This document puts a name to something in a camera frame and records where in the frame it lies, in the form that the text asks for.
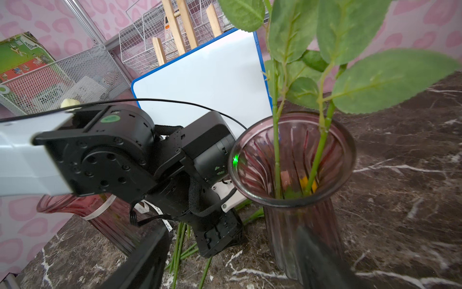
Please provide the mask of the white rose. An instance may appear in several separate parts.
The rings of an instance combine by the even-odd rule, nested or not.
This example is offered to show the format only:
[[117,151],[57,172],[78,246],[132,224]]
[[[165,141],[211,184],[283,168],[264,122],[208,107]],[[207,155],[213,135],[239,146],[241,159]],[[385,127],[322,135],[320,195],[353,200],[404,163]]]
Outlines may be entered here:
[[367,114],[393,107],[459,67],[453,58],[423,49],[388,49],[359,59],[385,20],[390,2],[319,2],[313,41],[302,58],[287,65],[292,84],[285,99],[320,114],[310,183],[318,172],[336,110]]

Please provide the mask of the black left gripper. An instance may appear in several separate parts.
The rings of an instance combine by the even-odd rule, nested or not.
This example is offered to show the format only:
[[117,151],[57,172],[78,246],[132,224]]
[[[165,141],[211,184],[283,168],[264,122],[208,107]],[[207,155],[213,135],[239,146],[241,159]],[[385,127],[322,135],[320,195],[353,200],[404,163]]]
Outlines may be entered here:
[[191,226],[199,254],[210,258],[244,242],[244,225],[235,207],[237,189],[218,182],[207,188],[182,172],[155,189],[155,205],[172,220]]

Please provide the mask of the wooden easel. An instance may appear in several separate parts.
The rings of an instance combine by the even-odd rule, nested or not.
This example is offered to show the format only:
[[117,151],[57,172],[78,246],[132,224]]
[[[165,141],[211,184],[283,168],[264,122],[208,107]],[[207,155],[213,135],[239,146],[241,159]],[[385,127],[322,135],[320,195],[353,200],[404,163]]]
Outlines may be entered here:
[[[164,40],[167,16],[173,39]],[[154,33],[147,36],[149,51],[154,53],[155,67],[209,42],[232,28],[218,1],[161,1],[152,20]]]

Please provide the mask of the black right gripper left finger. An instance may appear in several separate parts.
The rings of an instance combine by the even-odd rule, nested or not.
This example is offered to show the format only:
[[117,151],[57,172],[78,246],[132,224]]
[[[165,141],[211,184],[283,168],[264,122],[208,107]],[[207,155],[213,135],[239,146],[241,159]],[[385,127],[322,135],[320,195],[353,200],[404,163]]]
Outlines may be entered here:
[[170,249],[169,232],[158,227],[101,286],[102,289],[158,289]]

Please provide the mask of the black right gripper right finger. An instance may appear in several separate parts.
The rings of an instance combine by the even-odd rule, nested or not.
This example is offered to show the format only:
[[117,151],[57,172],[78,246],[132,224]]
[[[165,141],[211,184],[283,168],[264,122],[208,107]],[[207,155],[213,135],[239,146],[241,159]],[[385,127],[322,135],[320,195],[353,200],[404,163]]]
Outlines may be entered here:
[[299,227],[295,256],[305,289],[366,289],[368,286],[308,227]]

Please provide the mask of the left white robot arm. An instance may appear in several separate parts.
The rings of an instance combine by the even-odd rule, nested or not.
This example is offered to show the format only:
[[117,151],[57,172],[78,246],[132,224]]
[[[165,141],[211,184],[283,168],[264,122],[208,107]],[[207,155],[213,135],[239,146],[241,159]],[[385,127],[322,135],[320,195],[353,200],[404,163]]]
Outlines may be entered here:
[[234,144],[225,115],[212,109],[184,127],[156,125],[123,100],[3,119],[1,195],[148,201],[161,219],[189,225],[210,258],[243,240],[242,220],[216,192]]

